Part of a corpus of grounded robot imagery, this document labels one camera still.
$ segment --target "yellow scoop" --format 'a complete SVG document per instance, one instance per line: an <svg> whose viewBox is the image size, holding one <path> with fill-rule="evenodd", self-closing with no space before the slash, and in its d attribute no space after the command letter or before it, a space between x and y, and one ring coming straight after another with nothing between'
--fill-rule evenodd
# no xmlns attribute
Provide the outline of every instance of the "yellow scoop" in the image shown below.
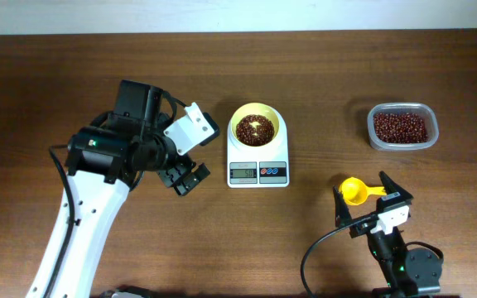
<svg viewBox="0 0 477 298"><path fill-rule="evenodd" d="M368 199L369 195L386 195L383 186L368 187L362 180L354 177L346 179L340 186L345 203L359 205Z"/></svg>

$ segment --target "scoop handle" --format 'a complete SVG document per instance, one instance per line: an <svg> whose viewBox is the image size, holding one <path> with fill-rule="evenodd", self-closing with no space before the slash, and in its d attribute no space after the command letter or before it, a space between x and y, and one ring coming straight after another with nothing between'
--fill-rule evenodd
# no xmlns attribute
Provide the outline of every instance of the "scoop handle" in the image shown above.
<svg viewBox="0 0 477 298"><path fill-rule="evenodd" d="M386 195L386 190L383 186L368 187L368 195Z"/></svg>

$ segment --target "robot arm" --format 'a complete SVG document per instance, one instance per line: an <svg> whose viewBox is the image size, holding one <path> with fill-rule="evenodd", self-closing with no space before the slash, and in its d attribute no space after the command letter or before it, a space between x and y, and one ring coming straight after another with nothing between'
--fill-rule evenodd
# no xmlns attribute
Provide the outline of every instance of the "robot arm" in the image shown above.
<svg viewBox="0 0 477 298"><path fill-rule="evenodd" d="M160 113L161 98L171 104L171 118ZM174 122L176 103L186 115ZM162 89L122 81L114 111L71 138L67 176L54 157L65 190L26 297L89 297L113 220L142 173L155 171L166 187L186 195L210 174L204 164L192 171L196 163L186 153L218 134L218 125L196 103L186 107Z"/></svg>

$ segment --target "red bean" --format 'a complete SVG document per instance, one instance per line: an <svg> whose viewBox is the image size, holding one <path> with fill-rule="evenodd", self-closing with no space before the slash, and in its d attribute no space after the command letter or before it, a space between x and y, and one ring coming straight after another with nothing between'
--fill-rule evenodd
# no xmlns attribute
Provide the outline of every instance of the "red bean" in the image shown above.
<svg viewBox="0 0 477 298"><path fill-rule="evenodd" d="M428 141L424 120L414 113L378 113L373 116L377 137L388 143L413 144Z"/></svg>
<svg viewBox="0 0 477 298"><path fill-rule="evenodd" d="M273 123L261 115L248 115L237 124L237 138L249 146L262 146L268 144L275 134Z"/></svg>

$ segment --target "yellow bowl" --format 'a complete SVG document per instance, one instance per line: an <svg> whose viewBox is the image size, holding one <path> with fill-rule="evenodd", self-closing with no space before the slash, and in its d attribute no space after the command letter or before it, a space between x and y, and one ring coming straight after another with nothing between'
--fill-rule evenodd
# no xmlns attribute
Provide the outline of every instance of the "yellow bowl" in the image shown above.
<svg viewBox="0 0 477 298"><path fill-rule="evenodd" d="M233 137L240 142L240 140L237 138L237 124L240 123L240 120L242 120L244 117L248 115L261 115L268 120L270 120L273 124L273 139L277 136L277 133L279 132L279 118L273 111L273 108L270 106L267 106L266 104L263 103L248 103L245 104L244 106L238 108L237 111L233 114L233 117L231 117L231 131L233 132Z"/></svg>

